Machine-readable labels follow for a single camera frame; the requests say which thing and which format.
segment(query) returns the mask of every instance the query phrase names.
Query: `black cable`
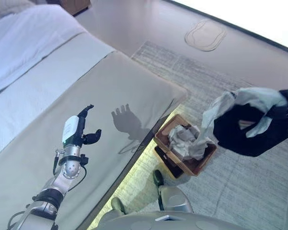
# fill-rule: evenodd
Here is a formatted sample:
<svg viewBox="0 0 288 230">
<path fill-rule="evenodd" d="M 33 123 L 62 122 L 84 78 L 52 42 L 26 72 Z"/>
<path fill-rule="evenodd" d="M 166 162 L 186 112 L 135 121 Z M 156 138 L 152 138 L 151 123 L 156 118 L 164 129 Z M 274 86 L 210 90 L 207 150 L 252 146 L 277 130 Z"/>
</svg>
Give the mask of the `black cable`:
<svg viewBox="0 0 288 230">
<path fill-rule="evenodd" d="M 58 160 L 59 160 L 59 157 L 55 157 L 54 158 L 53 169 L 52 169 L 53 175 L 56 174 L 56 168 L 57 168 L 57 165 L 58 165 Z"/>
<path fill-rule="evenodd" d="M 23 214 L 24 213 L 24 211 L 21 211 L 21 212 L 17 212 L 17 213 L 15 213 L 14 215 L 12 215 L 12 217 L 10 218 L 10 220 L 9 220 L 9 222 L 8 222 L 8 228 L 7 228 L 7 230 L 11 230 L 14 226 L 15 226 L 15 224 L 17 223 L 13 223 L 12 225 L 11 225 L 11 221 L 16 217 L 16 216 L 18 216 L 18 215 L 20 215 L 20 214 Z"/>
<path fill-rule="evenodd" d="M 77 187 L 84 179 L 85 179 L 85 177 L 86 177 L 86 168 L 84 167 L 84 166 L 82 166 L 81 165 L 81 167 L 84 169 L 84 177 L 81 179 L 81 181 L 79 181 L 77 184 L 75 184 L 72 188 L 70 188 L 69 190 L 68 190 L 68 192 L 70 192 L 71 190 L 73 190 L 75 187 Z"/>
<path fill-rule="evenodd" d="M 128 146 L 132 145 L 136 140 L 132 140 L 132 142 L 130 142 L 128 145 L 126 145 L 125 147 L 123 147 L 120 151 L 119 151 L 119 154 L 123 154 L 123 153 L 126 153 L 126 152 L 129 152 L 130 150 L 133 150 L 134 147 L 130 148 L 130 149 L 127 149 L 125 150 Z"/>
</svg>

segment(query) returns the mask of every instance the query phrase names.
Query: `wooden nightstand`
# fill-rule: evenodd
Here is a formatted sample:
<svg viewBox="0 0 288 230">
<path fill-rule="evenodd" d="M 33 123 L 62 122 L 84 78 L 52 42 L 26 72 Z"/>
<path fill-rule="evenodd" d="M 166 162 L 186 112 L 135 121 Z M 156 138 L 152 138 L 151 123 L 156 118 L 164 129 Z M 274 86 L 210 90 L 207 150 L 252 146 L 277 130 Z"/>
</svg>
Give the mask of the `wooden nightstand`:
<svg viewBox="0 0 288 230">
<path fill-rule="evenodd" d="M 58 4 L 71 15 L 75 15 L 91 5 L 90 0 L 47 0 L 49 4 Z"/>
</svg>

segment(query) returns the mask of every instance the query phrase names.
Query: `white bedsheet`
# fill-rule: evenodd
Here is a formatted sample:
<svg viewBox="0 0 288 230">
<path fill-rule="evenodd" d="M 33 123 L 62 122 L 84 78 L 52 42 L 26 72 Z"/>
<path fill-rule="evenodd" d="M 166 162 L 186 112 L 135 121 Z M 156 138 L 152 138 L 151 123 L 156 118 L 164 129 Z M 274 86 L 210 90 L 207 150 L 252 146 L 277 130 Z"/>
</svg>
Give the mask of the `white bedsheet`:
<svg viewBox="0 0 288 230">
<path fill-rule="evenodd" d="M 82 33 L 0 93 L 0 151 L 114 49 Z"/>
<path fill-rule="evenodd" d="M 0 91 L 85 29 L 58 5 L 38 5 L 0 19 Z"/>
</svg>

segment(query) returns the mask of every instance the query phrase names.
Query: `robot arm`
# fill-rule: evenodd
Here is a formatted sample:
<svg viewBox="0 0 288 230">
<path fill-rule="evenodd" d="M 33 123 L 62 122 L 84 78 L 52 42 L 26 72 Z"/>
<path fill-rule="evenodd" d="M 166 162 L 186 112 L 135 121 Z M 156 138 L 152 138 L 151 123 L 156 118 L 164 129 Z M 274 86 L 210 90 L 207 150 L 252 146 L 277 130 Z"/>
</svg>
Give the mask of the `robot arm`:
<svg viewBox="0 0 288 230">
<path fill-rule="evenodd" d="M 66 196 L 67 192 L 75 188 L 70 188 L 73 180 L 78 177 L 81 167 L 84 168 L 88 163 L 88 158 L 80 155 L 80 149 L 83 144 L 89 145 L 99 141 L 101 130 L 97 130 L 93 134 L 83 134 L 85 127 L 85 118 L 90 109 L 94 106 L 90 105 L 81 111 L 77 116 L 70 117 L 64 126 L 62 135 L 63 148 L 56 150 L 56 157 L 54 160 L 53 174 L 41 192 L 34 196 L 33 203 L 30 204 L 21 218 L 15 224 L 10 226 L 8 230 L 57 230 L 55 219 L 61 202 Z M 59 168 L 57 168 L 60 155 L 63 155 L 59 161 Z"/>
</svg>

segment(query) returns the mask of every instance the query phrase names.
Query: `area rug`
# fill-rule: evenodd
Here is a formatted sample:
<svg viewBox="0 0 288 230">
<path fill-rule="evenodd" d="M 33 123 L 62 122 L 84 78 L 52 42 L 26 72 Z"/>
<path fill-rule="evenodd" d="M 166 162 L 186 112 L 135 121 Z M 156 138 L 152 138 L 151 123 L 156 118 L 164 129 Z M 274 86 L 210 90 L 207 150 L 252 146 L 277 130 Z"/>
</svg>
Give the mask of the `area rug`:
<svg viewBox="0 0 288 230">
<path fill-rule="evenodd" d="M 252 85 L 218 73 L 201 62 L 146 42 L 133 60 L 156 75 L 189 90 L 187 101 L 173 114 L 200 125 L 202 113 L 224 91 Z M 175 185 L 189 198 L 195 213 L 215 217 L 250 230 L 282 230 L 288 206 L 288 140 L 257 158 L 245 157 L 218 147 L 197 177 L 179 179 L 170 173 L 154 153 L 152 141 L 117 188 L 128 213 L 158 210 L 157 189 L 152 172 L 159 169 L 167 185 Z M 93 221 L 109 211 L 110 201 Z"/>
</svg>

